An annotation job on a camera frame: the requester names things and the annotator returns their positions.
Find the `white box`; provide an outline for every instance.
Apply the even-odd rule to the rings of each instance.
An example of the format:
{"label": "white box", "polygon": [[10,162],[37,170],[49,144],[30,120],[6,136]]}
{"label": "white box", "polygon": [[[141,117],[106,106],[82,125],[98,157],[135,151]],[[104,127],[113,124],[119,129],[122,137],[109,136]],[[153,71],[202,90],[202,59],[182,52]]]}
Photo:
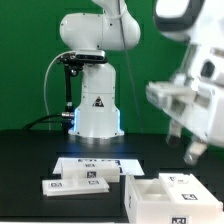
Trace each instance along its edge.
{"label": "white box", "polygon": [[61,163],[61,178],[99,178],[103,177],[107,182],[119,182],[120,168],[113,162],[74,162]]}
{"label": "white box", "polygon": [[69,180],[43,180],[43,194],[62,196],[109,192],[109,185],[103,178],[73,178]]}
{"label": "white box", "polygon": [[193,175],[126,176],[125,207],[130,223],[223,224],[223,204]]}

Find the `warning label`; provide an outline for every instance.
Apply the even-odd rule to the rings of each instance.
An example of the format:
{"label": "warning label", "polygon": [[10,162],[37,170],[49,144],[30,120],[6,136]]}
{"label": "warning label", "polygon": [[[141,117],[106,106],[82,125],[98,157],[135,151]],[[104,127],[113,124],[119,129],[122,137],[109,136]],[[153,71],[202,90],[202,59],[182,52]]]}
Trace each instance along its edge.
{"label": "warning label", "polygon": [[104,107],[103,102],[100,96],[97,97],[96,101],[93,104],[93,107]]}

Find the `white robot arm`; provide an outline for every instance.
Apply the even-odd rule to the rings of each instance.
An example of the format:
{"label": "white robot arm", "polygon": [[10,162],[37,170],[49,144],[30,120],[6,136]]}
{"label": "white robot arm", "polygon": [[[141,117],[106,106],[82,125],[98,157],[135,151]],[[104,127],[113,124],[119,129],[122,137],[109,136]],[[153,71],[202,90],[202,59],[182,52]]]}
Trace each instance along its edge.
{"label": "white robot arm", "polygon": [[115,69],[109,63],[99,63],[98,59],[105,58],[102,50],[127,50],[136,46],[140,28],[124,0],[92,1],[103,8],[103,14],[69,14],[60,26],[63,42],[75,52],[72,57],[84,61],[81,103],[75,109],[75,124],[69,134],[85,143],[105,144],[120,139],[124,132],[114,103]]}
{"label": "white robot arm", "polygon": [[193,133],[184,157],[197,163],[209,144],[224,147],[224,14],[222,0],[158,0],[154,19],[166,37],[189,44],[170,82],[150,82],[148,100],[171,117],[168,142]]}
{"label": "white robot arm", "polygon": [[92,0],[103,14],[75,13],[64,17],[60,34],[72,50],[124,50],[135,47],[140,38],[138,23],[131,17],[124,0]]}

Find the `black tabletop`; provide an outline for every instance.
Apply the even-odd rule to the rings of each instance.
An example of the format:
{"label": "black tabletop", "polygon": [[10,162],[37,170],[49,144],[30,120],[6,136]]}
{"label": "black tabletop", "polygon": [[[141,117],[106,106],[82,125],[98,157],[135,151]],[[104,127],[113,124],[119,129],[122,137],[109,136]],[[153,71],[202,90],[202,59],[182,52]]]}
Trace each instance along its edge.
{"label": "black tabletop", "polygon": [[224,150],[208,150],[191,167],[183,161],[188,139],[171,148],[165,138],[127,134],[120,143],[87,145],[69,140],[60,131],[1,131],[0,221],[128,222],[124,176],[120,183],[109,184],[109,193],[43,196],[42,180],[59,178],[52,174],[59,157],[138,159],[145,172],[141,178],[149,179],[162,172],[192,173],[224,202]]}

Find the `robot end effector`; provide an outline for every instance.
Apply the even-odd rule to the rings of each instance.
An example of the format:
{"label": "robot end effector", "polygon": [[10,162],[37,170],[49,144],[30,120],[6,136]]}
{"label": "robot end effector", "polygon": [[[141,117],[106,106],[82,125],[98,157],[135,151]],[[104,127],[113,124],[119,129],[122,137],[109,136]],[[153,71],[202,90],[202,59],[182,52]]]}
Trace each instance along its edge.
{"label": "robot end effector", "polygon": [[223,6],[222,0],[158,0],[155,6],[157,29],[189,47],[170,82],[148,84],[147,98],[171,117],[168,143],[178,142],[183,127],[193,133],[184,157],[190,165],[209,144],[224,146]]}

